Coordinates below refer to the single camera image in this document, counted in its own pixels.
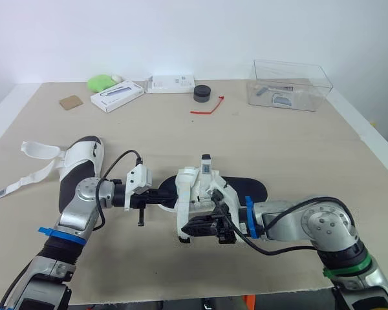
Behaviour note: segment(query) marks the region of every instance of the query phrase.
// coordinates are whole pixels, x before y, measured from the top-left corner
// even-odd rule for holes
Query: black cable
[[[98,212],[99,212],[99,215],[101,217],[101,224],[99,224],[98,226],[94,227],[93,231],[97,231],[98,229],[101,229],[104,225],[105,225],[105,216],[103,215],[103,211],[102,211],[102,206],[101,206],[101,202],[99,200],[99,188],[101,187],[101,184],[103,181],[106,180],[106,177],[108,176],[108,173],[110,173],[110,171],[113,169],[113,167],[127,154],[129,153],[134,153],[136,155],[136,163],[135,163],[135,166],[139,165],[140,163],[142,163],[142,158],[141,156],[139,155],[139,153],[135,150],[127,150],[126,152],[123,152],[114,162],[113,164],[108,168],[108,170],[106,170],[105,174],[100,178],[98,184],[96,184],[96,188],[95,188],[95,199],[96,199],[96,206],[98,208]]]
[[[265,228],[264,228],[264,231],[268,231],[269,229],[271,229],[279,220],[281,220],[283,217],[285,217],[287,214],[293,212],[293,211],[296,211],[306,205],[310,205],[311,203],[315,203],[315,202],[334,202],[336,203],[337,205],[339,205],[347,214],[348,214],[348,217],[352,223],[352,225],[355,227],[355,221],[354,221],[354,218],[352,217],[352,214],[350,213],[348,207],[342,202],[340,201],[339,199],[337,198],[334,198],[334,197],[328,197],[328,196],[324,196],[324,197],[315,197],[315,198],[312,198],[312,199],[309,199],[309,200],[306,200],[306,201],[302,201],[300,203],[298,203],[297,205],[294,205],[293,207],[283,211],[282,213],[280,213],[279,215],[277,215]]]
[[[216,207],[219,209],[220,213],[224,216],[224,219],[228,222],[228,225],[230,228],[232,228],[235,233],[249,245],[252,249],[255,249],[257,252],[263,254],[263,255],[268,255],[268,256],[273,256],[273,255],[279,255],[282,253],[290,252],[290,251],[297,251],[297,250],[316,250],[314,247],[311,247],[309,245],[300,245],[300,246],[295,246],[295,247],[285,247],[284,249],[279,249],[279,250],[274,250],[274,251],[267,251],[265,249],[262,249],[258,247],[256,244],[251,242],[247,237],[238,229],[234,223],[232,222],[232,219],[228,217],[227,213],[225,213],[220,206],[220,203],[218,200],[216,200],[214,197],[211,197],[211,200],[213,200],[214,204]]]
[[[1,309],[4,309],[5,308],[5,303],[7,301],[7,298],[8,296],[10,295],[10,293],[13,291],[14,287],[16,286],[16,284],[18,283],[18,281],[20,281],[21,277],[26,273],[26,270],[28,269],[28,266],[30,266],[30,263],[32,261],[29,261],[29,263],[25,266],[25,268],[23,268],[22,271],[20,271],[20,273],[18,274],[18,276],[16,277],[16,279],[14,279],[14,281],[10,284],[10,286],[8,287],[7,291],[5,292],[5,295],[3,296],[3,298],[1,299],[0,301],[0,308]]]

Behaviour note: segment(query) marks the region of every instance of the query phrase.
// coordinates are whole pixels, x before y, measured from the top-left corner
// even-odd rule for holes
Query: black round object
[[[194,100],[197,102],[207,102],[210,100],[211,88],[207,85],[197,85],[194,87]]]

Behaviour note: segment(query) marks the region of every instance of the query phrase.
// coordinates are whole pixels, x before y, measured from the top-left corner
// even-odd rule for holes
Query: red zip tie
[[[219,99],[220,99],[220,101],[217,103],[215,108],[213,110],[209,111],[209,112],[190,111],[190,113],[192,113],[192,114],[202,114],[202,115],[211,114],[211,113],[213,113],[214,111],[217,110],[217,108],[219,107],[220,103],[222,103],[222,101],[224,100],[224,96],[219,96]]]

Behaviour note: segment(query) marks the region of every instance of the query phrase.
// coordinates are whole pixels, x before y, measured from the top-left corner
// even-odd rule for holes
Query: small object in box
[[[272,103],[274,105],[288,105],[289,107],[292,107],[292,100],[285,97],[284,94],[280,94],[276,92],[272,97]]]
[[[194,77],[192,75],[151,76],[147,82],[147,93],[171,94],[193,92],[194,86]]]
[[[76,108],[78,105],[82,105],[83,102],[78,96],[69,96],[68,98],[59,100],[59,104],[65,109],[70,110]]]
[[[104,112],[109,113],[144,94],[144,88],[132,81],[123,81],[91,96],[91,101]]]
[[[211,88],[207,85],[197,85],[194,88],[194,100],[197,102],[207,102],[210,100]]]

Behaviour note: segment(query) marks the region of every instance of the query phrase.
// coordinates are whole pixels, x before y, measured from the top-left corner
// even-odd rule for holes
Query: white box
[[[189,74],[179,76],[151,76],[147,92],[151,94],[170,94],[194,92],[194,77]]]
[[[91,96],[91,101],[104,112],[110,113],[143,94],[144,88],[140,85],[132,81],[123,81]]]

